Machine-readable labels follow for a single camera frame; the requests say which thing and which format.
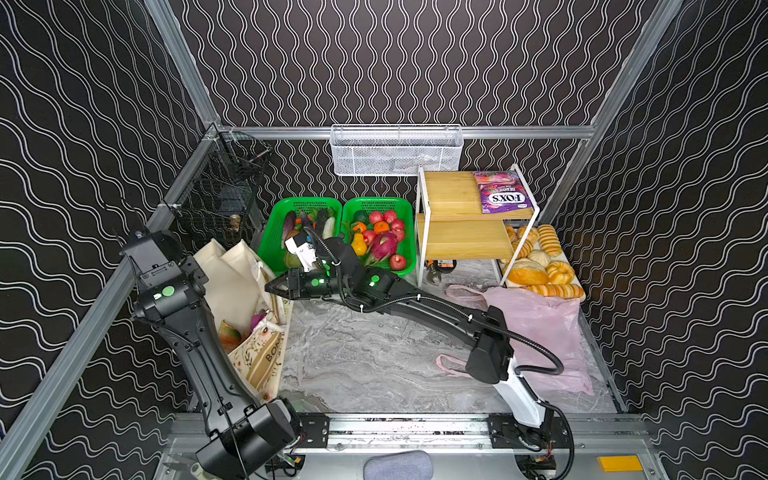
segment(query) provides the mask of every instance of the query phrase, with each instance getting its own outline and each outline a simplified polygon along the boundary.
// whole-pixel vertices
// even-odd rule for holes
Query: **bread roll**
[[[504,225],[504,230],[507,230],[507,237],[509,237],[510,243],[518,239],[518,235],[515,233],[514,227],[510,227],[509,225]]]
[[[513,263],[507,278],[518,285],[538,285],[549,281],[547,270],[530,260],[518,260]]]
[[[523,233],[525,233],[525,227],[518,228],[518,238],[523,237]],[[536,240],[538,240],[539,232],[536,227],[531,227],[531,231],[528,232],[528,238],[526,240],[530,240],[531,243],[536,243]]]
[[[546,267],[552,261],[552,259],[549,258],[549,255],[547,255],[546,252],[544,252],[543,250],[538,250],[538,249],[531,251],[527,255],[527,257],[528,257],[529,260],[533,260],[533,261],[535,261],[536,263],[538,263],[539,265],[541,265],[543,267]]]
[[[538,242],[541,249],[547,252],[550,257],[556,257],[563,253],[563,247],[560,246],[558,235],[552,225],[540,225],[538,228]]]
[[[584,296],[584,290],[579,285],[573,283],[571,285],[529,285],[523,288],[542,296],[559,296],[565,299],[582,298]]]
[[[515,240],[512,242],[512,252],[514,253],[515,250],[518,248],[518,245],[520,244],[520,240]],[[525,243],[523,243],[523,247],[520,249],[520,253],[518,254],[518,258],[524,258],[527,257],[530,252],[533,251],[533,243],[531,243],[530,240],[526,240]]]
[[[576,272],[574,267],[568,265],[566,262],[552,262],[547,265],[547,275],[549,275],[549,283],[556,283],[565,285],[574,281],[576,278]]]

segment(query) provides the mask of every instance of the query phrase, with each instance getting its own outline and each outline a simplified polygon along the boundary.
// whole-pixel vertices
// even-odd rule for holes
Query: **gray cushion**
[[[430,480],[433,473],[432,459],[421,450],[374,457],[362,469],[365,480]]]

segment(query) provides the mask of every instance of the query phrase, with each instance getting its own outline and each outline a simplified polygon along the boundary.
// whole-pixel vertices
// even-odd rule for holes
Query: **wooden shelf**
[[[422,239],[424,214],[416,214],[416,221]],[[501,219],[437,221],[433,214],[429,222],[427,260],[510,258],[513,253]]]
[[[533,216],[532,207],[501,214],[482,213],[480,192],[478,192],[473,172],[424,172],[424,180],[429,195],[429,206],[432,208],[432,222],[444,220],[497,220],[500,222],[501,220],[529,220]]]

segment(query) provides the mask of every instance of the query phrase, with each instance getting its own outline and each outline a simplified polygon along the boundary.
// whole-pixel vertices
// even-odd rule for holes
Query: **black wall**
[[[141,0],[0,0],[0,436],[203,130]],[[28,477],[151,477],[189,391],[162,339],[127,316]]]
[[[655,0],[171,0],[222,122],[585,125]],[[461,168],[522,166],[544,206],[572,140],[471,141]],[[325,142],[278,145],[260,192],[413,196],[415,179],[338,178]]]
[[[768,2],[685,2],[557,228],[671,478],[768,476]]]

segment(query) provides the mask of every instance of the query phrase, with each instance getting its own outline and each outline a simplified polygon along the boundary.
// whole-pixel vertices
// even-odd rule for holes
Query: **green plastic basket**
[[[354,215],[358,210],[364,210],[368,214],[373,211],[384,213],[387,210],[394,210],[397,212],[397,217],[406,223],[406,238],[397,246],[397,253],[406,258],[408,266],[404,270],[395,273],[400,276],[406,276],[411,273],[416,267],[416,241],[413,234],[413,207],[411,207],[411,203],[396,197],[353,198],[344,204],[344,210],[341,214],[342,222],[346,222],[348,225],[355,223]],[[348,243],[349,232],[344,232],[344,234],[344,240]],[[384,270],[392,270],[389,268],[389,260],[378,262],[374,266],[383,268]]]
[[[342,207],[341,202],[335,198],[290,197],[283,198],[275,204],[270,214],[270,219],[266,223],[264,235],[261,237],[258,252],[261,260],[264,260],[270,266],[275,275],[282,275],[288,270],[283,261],[283,256],[286,252],[285,245],[283,244],[283,225],[285,224],[288,212],[294,210],[298,216],[300,210],[309,214],[312,210],[319,210],[320,208],[333,208],[336,212],[336,229],[333,231],[333,234],[339,235],[341,231],[339,216],[341,215]]]

